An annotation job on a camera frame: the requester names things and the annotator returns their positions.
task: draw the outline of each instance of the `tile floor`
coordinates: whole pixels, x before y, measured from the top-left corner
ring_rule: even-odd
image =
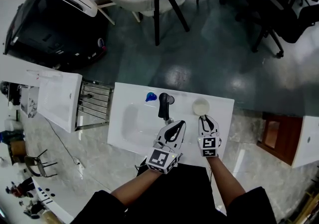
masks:
[[[88,200],[97,190],[109,192],[134,178],[137,173],[134,165],[139,165],[144,159],[108,145],[107,126],[68,134],[52,124],[70,153],[81,161],[83,169],[74,164],[44,117],[37,114],[33,119],[24,116],[21,119],[28,154],[37,156],[48,149],[43,158],[58,162],[48,170],[49,174],[58,173],[51,179],[63,183]],[[299,203],[317,173],[318,163],[292,169],[262,150],[256,142],[261,138],[263,128],[261,113],[235,109],[223,162],[246,191],[264,187],[279,221]],[[225,212],[214,179],[212,187],[216,207]]]

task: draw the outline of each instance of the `black shirt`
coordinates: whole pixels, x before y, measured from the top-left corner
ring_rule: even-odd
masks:
[[[138,175],[145,170],[146,166],[140,168]],[[161,175],[128,209],[111,194],[96,192],[72,224],[133,220],[146,223],[181,220],[213,224],[276,223],[262,187],[237,197],[225,216],[215,208],[206,169],[179,164],[167,175]]]

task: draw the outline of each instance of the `black sleeve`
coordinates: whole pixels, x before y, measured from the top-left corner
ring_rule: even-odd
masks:
[[[71,224],[115,223],[124,218],[125,206],[106,191],[95,192]]]
[[[262,187],[234,199],[228,207],[227,219],[229,223],[277,223],[266,191]]]

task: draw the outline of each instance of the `blue object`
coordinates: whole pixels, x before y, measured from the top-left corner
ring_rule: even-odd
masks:
[[[148,101],[154,101],[154,100],[156,100],[156,99],[158,99],[158,97],[153,93],[153,92],[149,92],[148,94],[147,94],[147,96],[146,96],[146,102],[148,102]]]

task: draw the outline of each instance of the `floor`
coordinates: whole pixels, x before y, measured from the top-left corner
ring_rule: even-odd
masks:
[[[154,22],[118,7],[107,9],[116,22],[108,26],[105,55],[75,72],[112,84],[131,83],[235,100],[238,108],[303,116],[319,115],[318,23],[296,44],[281,39],[285,56],[264,38],[258,53],[251,47],[260,27],[236,22],[244,0],[186,0],[181,11],[190,27],[186,33],[174,11],[160,16],[160,45],[155,46]]]
[[[74,164],[43,116],[37,114],[31,119],[22,116],[22,123],[28,155],[37,156],[48,149],[41,158],[58,162],[48,167],[48,174],[58,173],[58,176],[51,179],[87,200],[95,191],[110,192],[134,178],[137,174],[134,165],[139,165],[144,159],[135,153],[108,145],[107,126],[69,134],[52,124],[71,155],[82,163],[84,168],[81,168]],[[256,142],[262,136],[264,125],[260,112],[234,109],[222,161],[246,191],[259,186],[266,190],[279,221],[294,210],[305,189],[312,184],[311,179],[317,173],[319,162],[292,169],[257,147]],[[212,188],[216,207],[225,212],[214,179]]]

